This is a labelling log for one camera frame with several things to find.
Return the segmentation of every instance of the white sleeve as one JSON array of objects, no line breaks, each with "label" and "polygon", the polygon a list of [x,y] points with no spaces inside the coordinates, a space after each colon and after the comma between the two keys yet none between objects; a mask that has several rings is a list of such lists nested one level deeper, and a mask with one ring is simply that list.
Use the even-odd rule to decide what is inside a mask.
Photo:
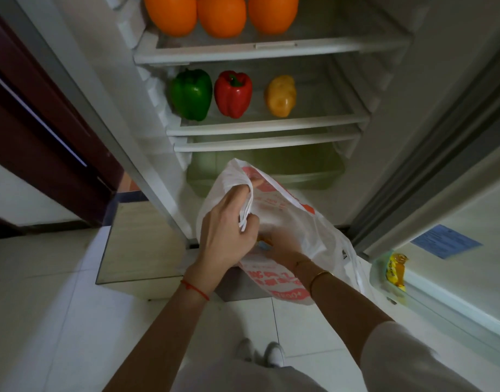
[{"label": "white sleeve", "polygon": [[371,332],[361,371],[369,392],[480,392],[396,322],[381,323]]}]

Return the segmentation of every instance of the white shirt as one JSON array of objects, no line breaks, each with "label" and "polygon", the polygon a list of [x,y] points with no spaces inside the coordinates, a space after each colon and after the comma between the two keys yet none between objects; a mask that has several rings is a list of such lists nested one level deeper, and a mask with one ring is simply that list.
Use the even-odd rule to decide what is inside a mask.
[{"label": "white shirt", "polygon": [[[381,323],[370,334],[361,354],[361,371],[369,392],[480,392],[396,322]],[[240,360],[223,360],[201,370],[183,369],[172,391],[324,392],[325,389],[292,367],[268,369]]]}]

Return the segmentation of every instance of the red bracelet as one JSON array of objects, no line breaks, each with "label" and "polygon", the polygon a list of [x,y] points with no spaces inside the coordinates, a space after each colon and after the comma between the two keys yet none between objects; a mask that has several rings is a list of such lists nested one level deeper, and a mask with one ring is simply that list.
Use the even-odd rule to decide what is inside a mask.
[{"label": "red bracelet", "polygon": [[195,290],[201,296],[203,296],[206,301],[210,301],[210,297],[208,297],[206,294],[204,294],[201,290],[197,289],[197,287],[195,287],[194,285],[191,285],[190,283],[188,283],[184,279],[181,279],[181,283],[183,283],[186,286],[186,290],[189,290],[189,289]]}]

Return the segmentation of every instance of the orange fruit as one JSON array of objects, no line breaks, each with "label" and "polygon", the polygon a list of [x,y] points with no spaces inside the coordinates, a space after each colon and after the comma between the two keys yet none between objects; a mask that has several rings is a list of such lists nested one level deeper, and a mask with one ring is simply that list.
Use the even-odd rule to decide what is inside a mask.
[{"label": "orange fruit", "polygon": [[165,34],[183,37],[197,23],[196,0],[145,0],[150,19]]},{"label": "orange fruit", "polygon": [[292,25],[299,0],[248,0],[248,16],[262,34],[282,34]]},{"label": "orange fruit", "polygon": [[226,39],[240,35],[246,23],[245,0],[197,0],[197,14],[212,37]]}]

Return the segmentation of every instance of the green bell pepper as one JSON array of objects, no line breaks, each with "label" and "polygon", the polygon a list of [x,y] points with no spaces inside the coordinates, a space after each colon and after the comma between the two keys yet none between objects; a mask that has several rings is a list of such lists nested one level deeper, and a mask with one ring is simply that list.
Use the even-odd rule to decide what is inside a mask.
[{"label": "green bell pepper", "polygon": [[170,97],[181,117],[202,121],[212,102],[212,80],[204,70],[186,69],[172,80]]}]

